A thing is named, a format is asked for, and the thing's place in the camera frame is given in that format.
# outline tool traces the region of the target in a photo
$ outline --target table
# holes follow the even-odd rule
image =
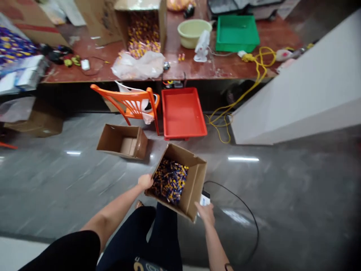
[[[195,14],[192,18],[208,20],[206,0],[197,0]],[[245,63],[235,53],[230,56],[208,55],[208,62],[197,63],[193,60],[194,50],[186,49],[180,45],[180,37],[177,32],[178,25],[184,21],[183,13],[174,13],[168,11],[167,14],[167,41],[165,43],[164,56],[170,63],[171,68],[164,72],[164,80],[182,80],[186,73],[188,80],[213,80],[213,79],[255,79],[257,77],[255,64]],[[261,40],[260,46],[268,46],[274,51],[284,47],[300,47],[301,41],[298,36],[290,29],[288,24],[277,17],[276,20],[269,22],[266,20],[257,21],[257,29]],[[70,83],[70,82],[106,82],[119,80],[112,71],[111,66],[114,63],[118,52],[124,49],[122,41],[114,42],[104,47],[97,47],[95,40],[90,38],[87,27],[74,27],[66,24],[59,27],[60,32],[67,36],[70,43],[73,43],[73,49],[81,58],[96,56],[111,64],[104,64],[99,72],[94,76],[84,75],[81,68],[72,66],[70,68],[64,65],[52,64],[43,78],[42,83]],[[211,33],[210,48],[214,51],[216,31]],[[178,55],[185,54],[185,60],[178,62]],[[103,65],[103,61],[91,58],[92,65],[97,69]],[[274,64],[271,71],[279,64]]]

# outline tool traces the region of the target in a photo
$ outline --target small white fan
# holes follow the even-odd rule
[[[210,33],[207,30],[204,30],[199,37],[194,56],[194,61],[196,62],[206,62],[208,55],[208,46],[210,40]]]

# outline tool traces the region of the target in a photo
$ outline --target yellow extension cord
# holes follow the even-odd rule
[[[262,52],[263,49],[267,49],[269,50],[269,52]],[[263,56],[264,55],[273,55],[273,60],[270,64],[264,64],[263,63]],[[260,58],[261,60],[261,63],[259,63],[257,61],[257,58]],[[228,131],[228,126],[232,123],[233,121],[233,116],[231,113],[227,113],[229,110],[231,110],[237,103],[239,103],[250,91],[252,91],[255,87],[257,87],[260,82],[262,82],[262,80],[265,78],[266,74],[267,74],[267,67],[271,67],[275,62],[276,62],[276,53],[270,48],[270,47],[266,47],[266,46],[262,46],[259,48],[259,54],[256,55],[256,56],[253,56],[252,54],[248,53],[248,54],[245,54],[243,57],[242,57],[242,60],[244,62],[255,62],[256,63],[256,71],[257,71],[257,79],[254,83],[254,85],[249,89],[247,90],[237,101],[235,101],[234,103],[230,104],[230,105],[227,105],[227,106],[224,106],[224,107],[220,107],[220,108],[217,108],[211,116],[208,116],[206,115],[206,117],[208,118],[208,124],[212,125],[214,128],[216,128],[217,132],[218,132],[218,136],[219,136],[219,140],[222,142],[222,143],[225,143],[225,144],[228,144],[230,143],[231,141],[231,135],[229,134],[229,131]],[[261,73],[259,71],[259,67],[263,67],[264,69],[264,73],[263,75],[261,76]],[[222,114],[220,114],[216,119],[212,120],[212,117],[214,116],[214,114],[220,110],[220,109],[224,109],[224,108],[227,108],[227,110],[225,112],[223,112]],[[230,122],[227,122],[227,115],[230,115],[231,116],[231,120]],[[225,124],[223,125],[216,125],[215,122],[217,120],[219,120],[222,116],[224,116],[224,122]],[[219,130],[218,128],[219,127],[226,127],[227,128],[227,134],[228,134],[228,141],[227,142],[224,142],[221,138],[221,134],[219,133]]]

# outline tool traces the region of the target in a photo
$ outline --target person's left hand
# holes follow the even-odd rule
[[[138,184],[144,189],[148,189],[151,188],[151,186],[153,185],[153,179],[152,179],[152,175],[151,174],[144,174],[141,175],[138,179]]]

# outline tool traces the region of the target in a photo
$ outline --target black pants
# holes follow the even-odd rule
[[[152,235],[146,236],[155,218]],[[137,208],[119,228],[104,251],[97,271],[105,271],[118,260],[136,257],[155,263],[168,271],[182,271],[178,242],[177,213],[157,204]]]

